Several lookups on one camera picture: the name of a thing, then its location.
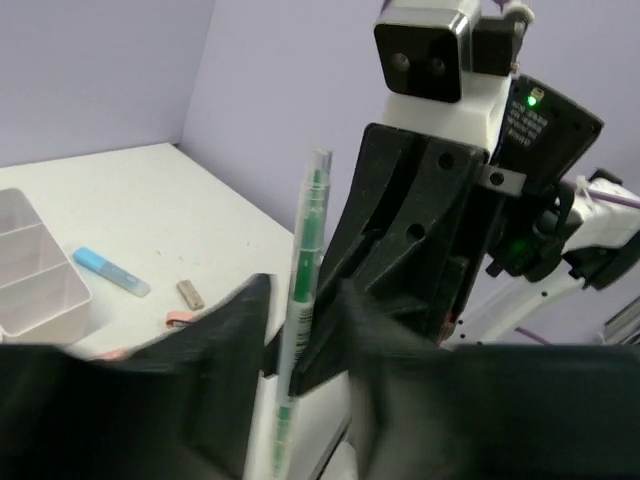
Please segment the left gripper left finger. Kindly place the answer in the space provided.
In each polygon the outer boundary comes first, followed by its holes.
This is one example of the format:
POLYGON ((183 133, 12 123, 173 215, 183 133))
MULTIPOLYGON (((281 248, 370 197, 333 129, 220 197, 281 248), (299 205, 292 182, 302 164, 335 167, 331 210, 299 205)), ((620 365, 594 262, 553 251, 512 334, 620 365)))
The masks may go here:
POLYGON ((1 349, 5 479, 239 479, 269 319, 251 277, 191 325, 121 360, 1 349))

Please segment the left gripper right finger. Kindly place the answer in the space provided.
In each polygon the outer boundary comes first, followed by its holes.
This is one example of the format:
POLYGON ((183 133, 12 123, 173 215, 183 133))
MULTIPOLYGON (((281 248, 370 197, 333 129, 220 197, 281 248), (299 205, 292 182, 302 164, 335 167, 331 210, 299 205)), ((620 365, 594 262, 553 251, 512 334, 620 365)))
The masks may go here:
POLYGON ((635 479, 639 350, 437 348, 344 286, 362 479, 635 479))

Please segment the green pen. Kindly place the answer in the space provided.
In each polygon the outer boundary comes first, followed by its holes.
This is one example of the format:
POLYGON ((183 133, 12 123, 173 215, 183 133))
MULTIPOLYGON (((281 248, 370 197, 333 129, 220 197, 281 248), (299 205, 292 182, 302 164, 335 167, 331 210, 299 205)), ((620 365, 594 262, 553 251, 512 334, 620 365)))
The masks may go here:
POLYGON ((285 479, 297 400, 289 389, 293 369, 310 337, 320 266, 323 259, 333 152, 311 152, 302 182, 294 230, 286 317, 280 343, 271 477, 285 479))

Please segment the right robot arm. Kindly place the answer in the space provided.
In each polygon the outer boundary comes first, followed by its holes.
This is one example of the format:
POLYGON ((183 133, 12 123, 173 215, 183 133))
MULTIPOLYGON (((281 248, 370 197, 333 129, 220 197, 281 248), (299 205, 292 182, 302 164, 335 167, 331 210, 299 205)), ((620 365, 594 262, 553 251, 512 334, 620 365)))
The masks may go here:
POLYGON ((639 259, 638 196, 603 169, 565 179, 602 128, 527 75, 474 74, 451 103, 390 92, 364 130, 290 392, 347 367, 344 282, 423 338, 486 343, 621 278, 639 259))

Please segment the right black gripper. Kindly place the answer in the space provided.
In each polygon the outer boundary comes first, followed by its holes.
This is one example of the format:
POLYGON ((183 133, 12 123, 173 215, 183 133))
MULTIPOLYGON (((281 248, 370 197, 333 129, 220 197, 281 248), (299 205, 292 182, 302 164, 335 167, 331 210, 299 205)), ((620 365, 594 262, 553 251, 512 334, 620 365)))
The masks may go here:
POLYGON ((311 335, 294 369, 302 396, 346 368, 351 350, 434 349, 455 322, 481 245, 460 233, 486 160, 480 147, 384 126, 363 133, 349 195, 325 253, 311 335))

